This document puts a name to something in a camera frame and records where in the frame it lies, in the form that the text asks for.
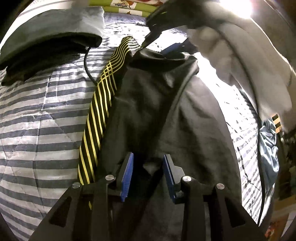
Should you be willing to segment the right grey sleeved forearm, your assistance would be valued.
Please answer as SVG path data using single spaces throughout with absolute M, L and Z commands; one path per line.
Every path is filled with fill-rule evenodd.
M 220 80 L 236 81 L 265 120 L 278 114 L 282 128 L 295 128 L 295 68 L 280 54 L 262 28 L 217 1 L 167 1 L 147 17 L 150 33 L 185 26 L 189 41 L 216 70 Z

